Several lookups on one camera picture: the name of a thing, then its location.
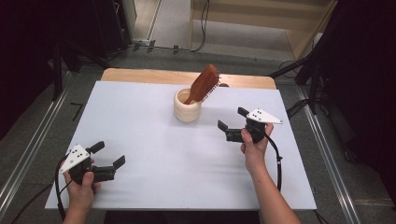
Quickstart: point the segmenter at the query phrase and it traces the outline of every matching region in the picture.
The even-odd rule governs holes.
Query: cup
[[[199,118],[201,114],[202,102],[191,101],[189,105],[183,104],[190,96],[190,89],[181,89],[174,97],[174,114],[177,119],[183,122],[192,122]]]

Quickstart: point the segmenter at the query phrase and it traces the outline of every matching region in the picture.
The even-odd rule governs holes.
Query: brush handle
[[[183,102],[183,104],[185,105],[189,105],[192,101],[192,96],[190,95],[189,98],[187,98],[187,100],[185,102]]]

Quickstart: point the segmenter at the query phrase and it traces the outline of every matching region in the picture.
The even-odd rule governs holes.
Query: white board
[[[218,119],[229,128],[246,124],[238,106],[257,107],[282,119],[272,138],[282,160],[282,194],[292,209],[316,209],[304,166],[279,91],[216,88],[192,123],[173,115],[174,94],[188,86],[131,82],[96,82],[70,143],[106,147],[92,155],[108,166],[125,155],[115,179],[102,182],[93,208],[162,210],[256,210],[259,204],[240,144],[227,142]],[[276,182],[276,154],[265,156]],[[61,188],[64,178],[60,176]],[[67,192],[62,195],[68,205]],[[52,189],[46,208],[57,208]]]

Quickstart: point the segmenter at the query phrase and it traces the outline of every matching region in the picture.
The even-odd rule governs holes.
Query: hairbrush
[[[219,71],[209,64],[191,85],[190,96],[183,103],[189,105],[191,101],[204,101],[207,96],[219,85]]]

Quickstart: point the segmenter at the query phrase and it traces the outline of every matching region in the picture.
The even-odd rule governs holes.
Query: human hand
[[[69,183],[72,180],[68,172],[64,173],[64,179],[66,183]],[[67,191],[69,193],[68,210],[76,210],[81,213],[88,213],[90,211],[93,203],[93,190],[92,190],[93,179],[94,179],[94,173],[87,172],[82,178],[81,185],[72,181],[67,186]],[[101,187],[100,183],[93,184],[93,189],[95,190],[95,192],[98,191],[100,187]]]
[[[273,129],[273,124],[267,124],[265,127],[266,134],[270,136]],[[268,139],[264,137],[260,142],[254,144],[248,130],[242,129],[241,134],[245,142],[241,145],[241,151],[245,154],[245,165],[250,174],[253,175],[266,168],[264,156],[268,146]]]

